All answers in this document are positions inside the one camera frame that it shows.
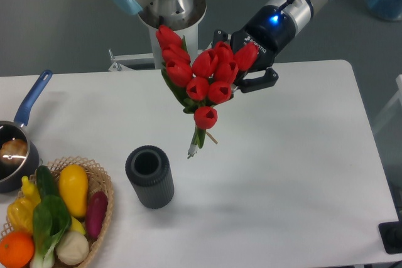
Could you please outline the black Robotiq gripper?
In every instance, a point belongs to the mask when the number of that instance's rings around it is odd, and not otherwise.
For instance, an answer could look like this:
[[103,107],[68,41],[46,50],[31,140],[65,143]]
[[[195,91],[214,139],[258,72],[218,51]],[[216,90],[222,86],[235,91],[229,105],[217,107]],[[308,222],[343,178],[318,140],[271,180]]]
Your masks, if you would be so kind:
[[259,48],[258,58],[249,69],[250,72],[264,70],[258,78],[242,78],[232,84],[232,92],[246,94],[273,87],[279,75],[271,68],[278,53],[295,37],[296,26],[286,12],[280,7],[266,5],[262,7],[239,31],[232,35],[216,29],[211,42],[215,48],[218,42],[232,47],[237,53],[244,45],[254,43]]

